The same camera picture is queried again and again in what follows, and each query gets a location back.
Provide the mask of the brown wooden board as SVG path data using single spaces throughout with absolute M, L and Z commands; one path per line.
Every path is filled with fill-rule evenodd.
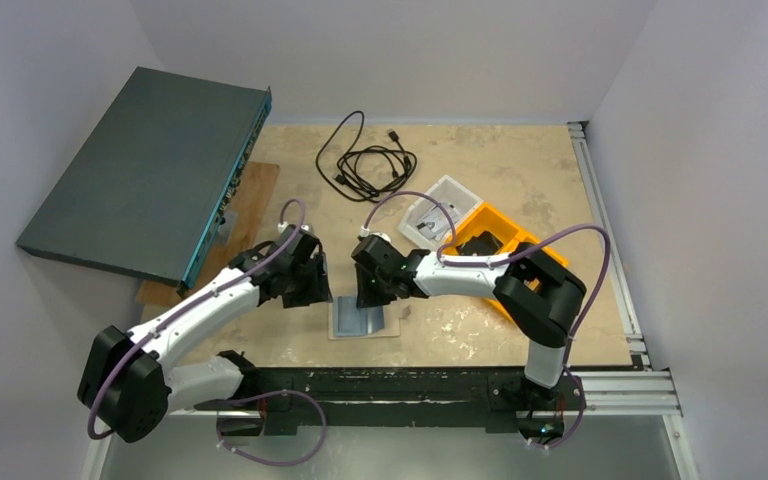
M 225 211 L 226 222 L 219 227 L 204 262 L 189 290 L 145 281 L 136 294 L 144 305 L 171 307 L 202 288 L 239 252 L 254 245 L 261 222 L 275 188 L 280 167 L 276 164 L 249 162 L 242 172 L 236 195 Z

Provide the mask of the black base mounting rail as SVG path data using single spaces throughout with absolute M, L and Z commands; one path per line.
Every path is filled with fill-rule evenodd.
M 196 405 L 225 416 L 249 413 L 266 435 L 301 426 L 481 428 L 526 438 L 559 437 L 563 417 L 587 406 L 579 378 L 553 390 L 531 385 L 517 366 L 269 367 L 228 400 Z

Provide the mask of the black part in orange bin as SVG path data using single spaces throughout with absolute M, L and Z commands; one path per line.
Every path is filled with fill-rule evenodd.
M 503 243 L 490 231 L 474 235 L 456 247 L 460 256 L 491 256 L 502 250 Z

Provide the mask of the white plastic bin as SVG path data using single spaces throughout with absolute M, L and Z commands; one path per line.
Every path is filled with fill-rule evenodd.
M 421 249 L 436 250 L 451 237 L 449 216 L 456 227 L 472 214 L 483 199 L 449 175 L 442 176 L 407 208 L 397 230 Z

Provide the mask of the papers in white bin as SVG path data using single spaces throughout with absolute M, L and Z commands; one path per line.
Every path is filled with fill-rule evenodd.
M 442 242 L 451 233 L 447 216 L 456 224 L 462 212 L 451 203 L 444 203 L 443 208 L 432 206 L 419 217 L 416 229 L 424 238 Z

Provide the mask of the orange plastic bin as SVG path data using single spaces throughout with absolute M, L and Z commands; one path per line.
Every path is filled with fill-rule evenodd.
M 435 271 L 440 295 L 484 300 L 523 331 L 566 330 L 586 288 L 539 239 L 484 203 L 457 228 Z

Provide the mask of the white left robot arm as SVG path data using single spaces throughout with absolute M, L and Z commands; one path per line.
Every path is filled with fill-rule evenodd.
M 155 319 L 98 333 L 77 391 L 89 410 L 89 438 L 115 434 L 133 443 L 170 412 L 232 399 L 252 369 L 240 356 L 223 353 L 189 367 L 179 362 L 230 321 L 274 299 L 286 309 L 332 299 L 322 242 L 305 225 L 284 224 L 277 240 L 240 252 Z

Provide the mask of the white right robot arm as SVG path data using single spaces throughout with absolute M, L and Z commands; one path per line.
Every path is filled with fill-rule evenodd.
M 559 383 L 571 336 L 590 307 L 584 283 L 529 242 L 490 256 L 456 257 L 424 249 L 403 255 L 387 237 L 370 234 L 359 239 L 351 258 L 360 308 L 449 295 L 495 301 L 529 339 L 525 380 L 545 390 Z

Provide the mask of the dark grey network switch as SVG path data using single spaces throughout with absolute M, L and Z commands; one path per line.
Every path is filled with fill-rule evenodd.
M 266 88 L 135 69 L 17 246 L 190 289 L 271 107 Z

